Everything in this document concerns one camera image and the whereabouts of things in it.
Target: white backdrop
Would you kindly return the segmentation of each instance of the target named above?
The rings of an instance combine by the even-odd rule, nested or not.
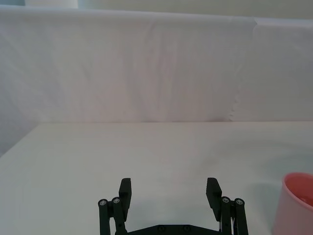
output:
[[[17,0],[0,0],[0,4],[3,1],[8,3]],[[25,0],[25,4],[26,6],[313,19],[311,0]]]
[[[313,120],[312,26],[0,7],[0,152],[39,122]]]

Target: bolt head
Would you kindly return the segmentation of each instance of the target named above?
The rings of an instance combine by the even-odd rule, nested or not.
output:
[[[223,202],[228,203],[229,200],[227,198],[223,198]]]
[[[114,203],[119,203],[119,201],[120,201],[120,200],[119,200],[118,198],[115,198],[115,199],[113,200]]]
[[[191,230],[191,227],[189,225],[184,225],[182,228],[185,232],[189,232]]]
[[[161,233],[165,232],[165,227],[163,225],[159,225],[157,230]]]
[[[107,203],[106,200],[101,200],[101,201],[99,202],[99,205],[104,206],[106,203]]]
[[[237,200],[236,200],[236,203],[237,203],[238,205],[242,205],[244,202],[243,202],[242,200],[240,200],[240,199],[237,199]]]

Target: cup rim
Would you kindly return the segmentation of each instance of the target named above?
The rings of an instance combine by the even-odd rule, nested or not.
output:
[[[304,201],[300,200],[298,197],[296,197],[296,195],[293,194],[293,192],[291,192],[289,190],[289,188],[286,185],[286,180],[288,178],[290,178],[291,176],[306,176],[312,179],[313,181],[313,175],[309,174],[309,173],[303,173],[303,172],[292,172],[292,173],[288,173],[287,175],[285,175],[284,179],[283,179],[283,187],[284,190],[288,193],[288,195],[290,197],[292,197],[296,202],[298,202],[300,205],[304,206],[305,208],[307,208],[308,210],[313,212],[313,206],[309,205],[308,203],[305,203]]]

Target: white tabletop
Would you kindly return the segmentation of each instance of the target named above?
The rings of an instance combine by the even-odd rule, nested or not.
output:
[[[312,165],[313,122],[42,124],[0,158],[0,234],[97,235],[97,202],[123,177],[128,231],[217,229],[205,196],[215,177],[245,200],[249,234],[269,235],[281,178]]]

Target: pink mug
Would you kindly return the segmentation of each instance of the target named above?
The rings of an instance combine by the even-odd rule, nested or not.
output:
[[[284,177],[273,235],[313,235],[313,175]]]

